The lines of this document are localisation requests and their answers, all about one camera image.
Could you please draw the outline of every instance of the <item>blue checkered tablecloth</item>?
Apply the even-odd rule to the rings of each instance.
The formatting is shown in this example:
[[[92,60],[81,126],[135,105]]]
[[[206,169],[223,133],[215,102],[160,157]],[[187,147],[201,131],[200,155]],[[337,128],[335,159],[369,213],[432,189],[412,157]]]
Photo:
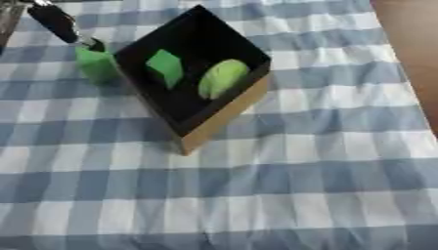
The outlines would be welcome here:
[[[438,146],[368,0],[61,6],[116,51],[198,3],[273,72],[187,157],[22,17],[0,57],[0,249],[437,249]]]

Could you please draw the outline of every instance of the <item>wooden surface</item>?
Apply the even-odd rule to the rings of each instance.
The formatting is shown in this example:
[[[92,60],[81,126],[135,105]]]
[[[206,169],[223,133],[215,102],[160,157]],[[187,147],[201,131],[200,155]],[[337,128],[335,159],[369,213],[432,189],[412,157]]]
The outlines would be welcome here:
[[[438,0],[372,2],[438,136]]]

